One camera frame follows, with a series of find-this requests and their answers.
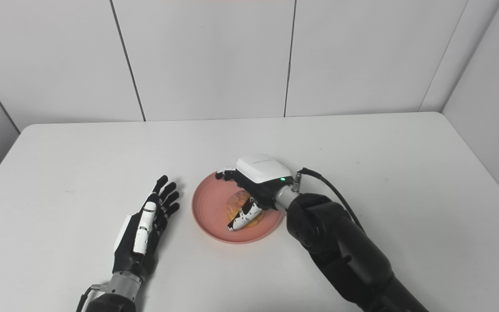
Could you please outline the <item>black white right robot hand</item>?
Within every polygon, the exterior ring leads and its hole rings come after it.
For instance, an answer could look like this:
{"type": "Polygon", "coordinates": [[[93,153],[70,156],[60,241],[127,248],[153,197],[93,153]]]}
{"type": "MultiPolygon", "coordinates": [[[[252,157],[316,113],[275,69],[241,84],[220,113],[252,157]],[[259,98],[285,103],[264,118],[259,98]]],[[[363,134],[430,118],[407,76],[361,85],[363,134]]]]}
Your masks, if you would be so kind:
{"type": "Polygon", "coordinates": [[[293,190],[295,179],[290,170],[266,154],[255,154],[238,159],[235,167],[215,172],[217,180],[233,181],[249,197],[228,223],[229,231],[238,231],[253,221],[261,211],[275,210],[287,213],[299,196],[293,190]]]}

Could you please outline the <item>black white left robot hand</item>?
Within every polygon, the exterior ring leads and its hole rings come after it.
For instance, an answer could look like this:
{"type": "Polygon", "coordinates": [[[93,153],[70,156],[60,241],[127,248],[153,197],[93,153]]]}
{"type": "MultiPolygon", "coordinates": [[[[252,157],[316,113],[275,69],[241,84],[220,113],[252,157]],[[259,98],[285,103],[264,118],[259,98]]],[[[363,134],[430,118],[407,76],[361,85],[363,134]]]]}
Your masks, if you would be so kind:
{"type": "Polygon", "coordinates": [[[161,236],[180,208],[177,188],[161,176],[139,211],[126,217],[115,243],[113,273],[128,271],[145,280],[154,272],[161,236]]]}

